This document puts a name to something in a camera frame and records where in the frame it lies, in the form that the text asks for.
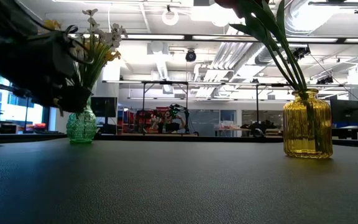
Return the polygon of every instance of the green glass vase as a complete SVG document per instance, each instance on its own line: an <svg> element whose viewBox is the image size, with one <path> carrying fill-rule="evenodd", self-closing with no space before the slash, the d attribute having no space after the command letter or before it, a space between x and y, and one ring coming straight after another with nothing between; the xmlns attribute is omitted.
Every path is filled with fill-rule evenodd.
<svg viewBox="0 0 358 224"><path fill-rule="evenodd" d="M284 152L289 156L325 159L333 154L331 109L316 99L317 93L311 89L301 97L294 91L295 101L284 106Z"/></svg>
<svg viewBox="0 0 358 224"><path fill-rule="evenodd" d="M96 134L96 116L91 109L91 97L82 113L72 113L67 121L67 137L71 143L91 143Z"/></svg>

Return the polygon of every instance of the ceiling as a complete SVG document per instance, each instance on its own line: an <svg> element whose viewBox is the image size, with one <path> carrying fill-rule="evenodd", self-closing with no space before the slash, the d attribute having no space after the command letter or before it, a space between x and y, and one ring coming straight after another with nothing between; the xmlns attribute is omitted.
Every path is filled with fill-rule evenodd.
<svg viewBox="0 0 358 224"><path fill-rule="evenodd" d="M181 1L180 7L176 7L177 1L172 2L172 8L180 12L179 20L174 26L168 26L162 21L162 13L165 10L164 3L159 6L151 6L151 2L144 1L143 3L135 1L121 1L127 4L84 4L81 2L55 2L52 0L20 0L31 12L33 12L39 19L55 19L62 23L63 28L69 25L77 25L80 31L86 30L88 27L88 16L81 11L87 9L97 8L99 11L94 16L95 20L100 24L100 28L105 31L108 30L108 15L110 15L111 22L118 23L127 29L128 33L152 33L152 34L230 34L229 26L218 27L211 21L194 21L191 19L191 12L195 9L194 5L200 3L199 0L184 0ZM358 14L353 13L354 9L340 9L336 11L327 21L321 24L317 29L310 33L312 36L325 37L343 37L343 36L358 36ZM124 79L150 79L152 70L157 70L157 65L154 57L147 55L147 44L150 41L122 41L119 48L123 60L121 64L121 75ZM230 45L225 45L219 42L185 42L185 41L168 41L166 42L169 48L169 58L166 61L168 73L169 71L184 71L193 73L197 63L211 65L215 58L218 58L219 50L226 49ZM238 45L233 45L232 51L227 51L228 58L234 58L235 51ZM245 63L250 63L244 60L250 54L251 47L240 55L236 61L235 68L241 68ZM186 62L185 55L187 49L194 49L197 54L195 62ZM306 57L300 60L302 70L305 77L313 77L324 72L330 68L334 69L334 76L340 83L346 82L347 71L358 63L358 45L328 45L328 44L311 44L311 54L320 63L316 62L312 57ZM232 82L249 82L250 78L258 78L259 73L262 72L263 82L274 83L284 82L281 73L276 66L270 64L268 67L263 67L259 72L247 74L247 79L232 79Z"/></svg>

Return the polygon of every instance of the person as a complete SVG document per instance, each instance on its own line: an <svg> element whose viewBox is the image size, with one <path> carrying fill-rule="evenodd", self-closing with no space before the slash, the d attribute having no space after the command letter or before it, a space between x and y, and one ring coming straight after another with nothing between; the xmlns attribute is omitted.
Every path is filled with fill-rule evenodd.
<svg viewBox="0 0 358 224"><path fill-rule="evenodd" d="M180 119L180 124L173 122L174 119ZM177 131L185 128L186 121L179 114L173 118L170 111L166 111L163 115L163 118L159 118L158 116L152 117L152 127L157 129L157 126L158 133L163 133L164 126L166 133L177 133Z"/></svg>

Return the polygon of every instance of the red tulip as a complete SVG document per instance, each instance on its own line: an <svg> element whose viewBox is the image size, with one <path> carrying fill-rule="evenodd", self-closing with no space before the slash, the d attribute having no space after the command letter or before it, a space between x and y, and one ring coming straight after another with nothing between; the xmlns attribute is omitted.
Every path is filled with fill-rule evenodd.
<svg viewBox="0 0 358 224"><path fill-rule="evenodd" d="M244 16L241 14L238 4L240 1L254 1L255 3L257 3L262 7L262 1L269 3L270 0L215 0L216 4L220 5L225 9L233 9L237 17L242 18Z"/></svg>

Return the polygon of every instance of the vase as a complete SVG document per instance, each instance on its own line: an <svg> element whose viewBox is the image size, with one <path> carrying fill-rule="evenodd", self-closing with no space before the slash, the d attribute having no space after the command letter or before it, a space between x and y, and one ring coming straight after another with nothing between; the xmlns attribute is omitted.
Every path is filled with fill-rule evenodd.
<svg viewBox="0 0 358 224"><path fill-rule="evenodd" d="M331 109L316 99L318 90L294 91L283 109L284 152L293 157L329 158L333 154Z"/></svg>
<svg viewBox="0 0 358 224"><path fill-rule="evenodd" d="M96 134L96 116L91 109L91 97L88 98L82 113L72 113L67 121L67 137L71 143L91 143Z"/></svg>

